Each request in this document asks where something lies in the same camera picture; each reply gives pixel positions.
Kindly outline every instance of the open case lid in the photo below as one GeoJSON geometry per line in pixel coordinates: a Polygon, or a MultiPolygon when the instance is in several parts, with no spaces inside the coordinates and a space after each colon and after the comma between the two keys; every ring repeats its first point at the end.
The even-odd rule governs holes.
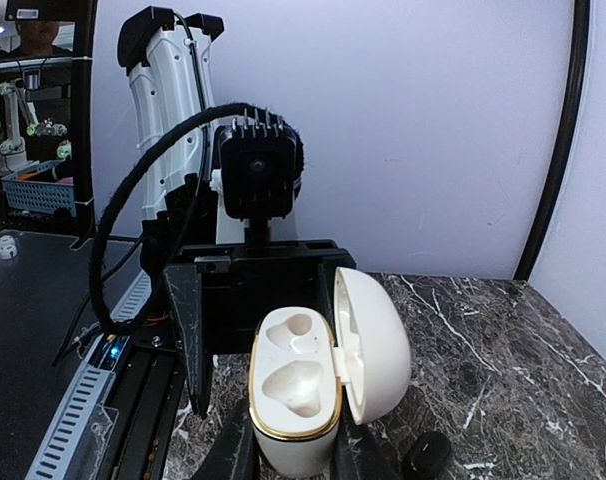
{"type": "Polygon", "coordinates": [[[383,287],[369,275],[337,268],[334,320],[337,370],[356,424],[382,417],[405,396],[410,383],[410,344],[403,322],[383,287]]]}

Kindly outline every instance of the gold trim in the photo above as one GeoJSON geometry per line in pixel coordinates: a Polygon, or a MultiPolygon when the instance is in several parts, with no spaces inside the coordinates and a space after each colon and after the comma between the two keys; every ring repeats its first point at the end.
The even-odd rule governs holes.
{"type": "MultiPolygon", "coordinates": [[[[334,348],[336,341],[334,339],[334,333],[332,332],[332,329],[330,328],[329,323],[327,322],[327,320],[325,319],[325,317],[323,315],[321,315],[320,313],[316,312],[316,314],[318,314],[322,319],[323,319],[323,323],[325,324],[325,328],[327,329],[327,333],[328,336],[330,338],[330,348],[334,348]]],[[[330,418],[330,420],[325,424],[320,426],[319,428],[315,429],[315,430],[310,430],[308,432],[299,432],[299,433],[287,433],[287,432],[281,432],[279,430],[274,430],[273,428],[268,427],[267,425],[265,425],[265,423],[263,423],[263,421],[261,420],[261,418],[257,415],[257,413],[254,410],[254,365],[255,365],[255,361],[254,361],[254,356],[256,353],[256,346],[258,344],[259,341],[259,333],[261,331],[261,328],[259,328],[256,332],[256,335],[254,336],[254,343],[252,345],[252,356],[250,357],[250,378],[248,380],[248,386],[249,386],[249,390],[250,390],[250,417],[252,418],[252,423],[254,423],[254,426],[264,435],[267,435],[270,438],[276,439],[276,440],[284,440],[284,441],[305,441],[305,440],[312,440],[315,438],[320,438],[324,435],[326,435],[327,433],[331,432],[334,427],[338,424],[339,422],[339,418],[341,417],[341,405],[343,404],[343,388],[342,388],[342,384],[341,384],[341,379],[339,377],[336,377],[336,403],[334,405],[334,413],[332,414],[332,417],[330,418]]]]}

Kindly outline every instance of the marble surface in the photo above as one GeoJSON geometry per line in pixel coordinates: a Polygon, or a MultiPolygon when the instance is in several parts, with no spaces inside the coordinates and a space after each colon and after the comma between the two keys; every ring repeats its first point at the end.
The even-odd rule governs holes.
{"type": "MultiPolygon", "coordinates": [[[[446,479],[606,479],[606,363],[544,298],[519,282],[374,276],[414,356],[405,398],[369,425],[395,468],[439,430],[454,450],[446,479]]],[[[216,358],[205,420],[184,395],[165,478],[197,470],[246,395],[248,360],[216,358]]],[[[278,476],[263,466],[261,478],[278,476]]]]}

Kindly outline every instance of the white small object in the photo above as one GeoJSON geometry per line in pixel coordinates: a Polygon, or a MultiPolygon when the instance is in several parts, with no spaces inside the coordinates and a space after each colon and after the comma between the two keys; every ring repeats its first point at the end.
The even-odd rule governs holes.
{"type": "Polygon", "coordinates": [[[15,246],[16,241],[14,240],[14,237],[12,237],[11,235],[3,235],[0,238],[0,249],[3,247],[7,247],[8,245],[15,246]]]}
{"type": "Polygon", "coordinates": [[[223,178],[221,177],[221,169],[217,168],[212,170],[211,178],[210,189],[219,195],[223,195],[223,178]]]}
{"type": "Polygon", "coordinates": [[[16,245],[5,245],[0,248],[0,258],[2,260],[12,260],[19,254],[16,245]]]}
{"type": "Polygon", "coordinates": [[[343,402],[357,425],[393,410],[410,382],[411,353],[392,300],[369,275],[336,270],[334,324],[304,307],[270,312],[250,364],[250,416],[272,467],[309,477],[330,462],[343,402]]]}

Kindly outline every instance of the white wall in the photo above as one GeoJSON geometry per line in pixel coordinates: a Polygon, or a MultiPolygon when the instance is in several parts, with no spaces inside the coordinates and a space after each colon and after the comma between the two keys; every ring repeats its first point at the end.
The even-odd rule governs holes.
{"type": "MultiPolygon", "coordinates": [[[[137,159],[116,43],[149,3],[99,2],[99,212],[137,159]]],[[[300,238],[333,238],[368,270],[512,276],[557,130],[571,0],[161,3],[224,18],[212,57],[218,102],[268,106],[300,130],[300,238]]],[[[139,205],[116,233],[138,233],[139,205]]]]}
{"type": "Polygon", "coordinates": [[[606,359],[606,2],[592,2],[579,127],[531,283],[606,359]]]}

